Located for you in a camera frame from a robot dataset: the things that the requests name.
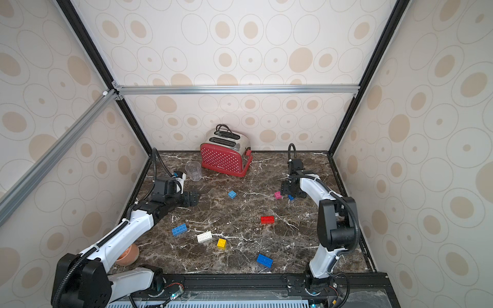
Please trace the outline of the blue long lego brick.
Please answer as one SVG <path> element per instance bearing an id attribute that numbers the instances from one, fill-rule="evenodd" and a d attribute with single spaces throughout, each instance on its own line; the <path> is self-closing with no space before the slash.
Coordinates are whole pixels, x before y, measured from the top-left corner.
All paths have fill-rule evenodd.
<path id="1" fill-rule="evenodd" d="M 178 227 L 172 228 L 172 235 L 174 237 L 177 237 L 177 236 L 184 234 L 186 232 L 187 232 L 187 225 L 185 223 L 179 225 Z"/>

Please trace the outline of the white long lego brick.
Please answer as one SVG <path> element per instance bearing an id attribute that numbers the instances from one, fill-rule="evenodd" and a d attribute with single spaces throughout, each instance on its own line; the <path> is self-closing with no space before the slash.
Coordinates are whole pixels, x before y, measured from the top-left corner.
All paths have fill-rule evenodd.
<path id="1" fill-rule="evenodd" d="M 211 231 L 203 232 L 196 236 L 198 243 L 204 243 L 206 241 L 212 240 L 213 235 Z"/>

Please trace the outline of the red lego brick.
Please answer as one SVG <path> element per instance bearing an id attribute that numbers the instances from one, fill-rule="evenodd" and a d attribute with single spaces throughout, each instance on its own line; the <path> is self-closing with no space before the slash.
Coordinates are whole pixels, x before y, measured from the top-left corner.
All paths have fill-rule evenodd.
<path id="1" fill-rule="evenodd" d="M 275 218 L 273 216 L 262 216 L 261 224 L 262 225 L 270 225 L 275 223 Z"/>

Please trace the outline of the yellow small lego brick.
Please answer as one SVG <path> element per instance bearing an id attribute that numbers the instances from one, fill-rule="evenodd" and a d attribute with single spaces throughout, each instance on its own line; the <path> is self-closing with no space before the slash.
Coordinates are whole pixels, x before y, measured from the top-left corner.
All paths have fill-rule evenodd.
<path id="1" fill-rule="evenodd" d="M 227 241 L 225 239 L 219 238 L 217 247 L 221 250 L 224 250 L 226 248 Z"/>

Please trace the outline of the blue lego brick front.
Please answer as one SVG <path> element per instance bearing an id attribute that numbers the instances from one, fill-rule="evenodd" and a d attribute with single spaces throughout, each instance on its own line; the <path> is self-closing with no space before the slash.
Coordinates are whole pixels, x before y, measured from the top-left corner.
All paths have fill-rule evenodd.
<path id="1" fill-rule="evenodd" d="M 259 254 L 256 261 L 267 268 L 271 268 L 273 265 L 273 260 L 263 254 Z"/>

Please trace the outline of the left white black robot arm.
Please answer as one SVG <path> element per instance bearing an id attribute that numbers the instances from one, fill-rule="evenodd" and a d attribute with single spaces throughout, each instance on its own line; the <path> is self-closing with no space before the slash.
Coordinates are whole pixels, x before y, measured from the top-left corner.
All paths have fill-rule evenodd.
<path id="1" fill-rule="evenodd" d="M 168 282 L 162 268 L 142 266 L 109 275 L 116 261 L 131 245 L 178 207 L 198 205 L 199 194 L 185 191 L 186 174 L 168 172 L 153 178 L 145 197 L 130 206 L 121 223 L 79 254 L 66 254 L 56 266 L 51 305 L 53 307 L 106 307 L 107 304 L 144 291 L 151 297 L 177 298 L 183 292 L 178 282 Z"/>

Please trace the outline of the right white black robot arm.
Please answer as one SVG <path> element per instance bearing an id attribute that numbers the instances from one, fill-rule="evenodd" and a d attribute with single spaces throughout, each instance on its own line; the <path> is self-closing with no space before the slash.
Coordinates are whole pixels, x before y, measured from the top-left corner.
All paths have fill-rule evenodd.
<path id="1" fill-rule="evenodd" d="M 318 208 L 319 245 L 305 271 L 305 288 L 316 293 L 323 283 L 330 283 L 333 268 L 341 256 L 355 251 L 361 231 L 356 202 L 330 189 L 320 177 L 304 168 L 293 143 L 288 146 L 288 179 L 281 183 L 281 195 L 311 198 Z"/>

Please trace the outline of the clear plastic cup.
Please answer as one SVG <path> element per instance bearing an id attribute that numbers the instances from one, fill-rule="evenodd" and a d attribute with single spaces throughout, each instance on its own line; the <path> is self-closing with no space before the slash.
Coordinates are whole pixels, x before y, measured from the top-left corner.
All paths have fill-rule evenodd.
<path id="1" fill-rule="evenodd" d="M 198 182 L 202 179 L 202 164 L 198 161 L 191 161 L 186 164 L 186 174 L 187 177 L 194 181 Z"/>

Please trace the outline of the red polka dot toaster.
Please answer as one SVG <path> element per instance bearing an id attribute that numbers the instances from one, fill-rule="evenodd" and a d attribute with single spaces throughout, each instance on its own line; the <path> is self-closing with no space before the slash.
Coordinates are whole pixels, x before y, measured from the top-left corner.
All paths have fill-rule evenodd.
<path id="1" fill-rule="evenodd" d="M 244 177 L 253 159 L 249 138 L 225 124 L 207 133 L 200 153 L 203 168 L 234 177 Z"/>

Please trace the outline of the horizontal aluminium rail back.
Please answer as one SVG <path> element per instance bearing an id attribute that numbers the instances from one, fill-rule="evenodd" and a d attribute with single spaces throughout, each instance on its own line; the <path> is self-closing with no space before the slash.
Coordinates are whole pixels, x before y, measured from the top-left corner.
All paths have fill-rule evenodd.
<path id="1" fill-rule="evenodd" d="M 195 85 L 195 86 L 123 86 L 122 95 L 233 95 L 233 94 L 357 94 L 360 86 L 336 85 Z"/>

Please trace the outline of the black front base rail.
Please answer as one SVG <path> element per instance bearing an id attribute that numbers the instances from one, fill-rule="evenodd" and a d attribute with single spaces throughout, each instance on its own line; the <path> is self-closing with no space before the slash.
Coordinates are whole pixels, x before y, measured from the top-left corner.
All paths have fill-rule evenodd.
<path id="1" fill-rule="evenodd" d="M 145 266 L 107 275 L 83 272 L 71 279 L 62 307 L 106 307 L 127 297 L 148 307 L 399 307 L 386 273 L 165 274 Z"/>

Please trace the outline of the diagonal aluminium rail left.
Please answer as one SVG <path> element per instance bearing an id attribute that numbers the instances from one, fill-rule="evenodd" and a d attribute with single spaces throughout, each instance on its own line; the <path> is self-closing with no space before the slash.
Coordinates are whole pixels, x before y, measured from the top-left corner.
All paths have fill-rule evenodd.
<path id="1" fill-rule="evenodd" d="M 116 91 L 109 90 L 85 111 L 76 122 L 56 140 L 53 146 L 12 186 L 1 199 L 1 224 L 15 213 L 41 180 L 55 167 L 95 119 L 116 99 Z"/>

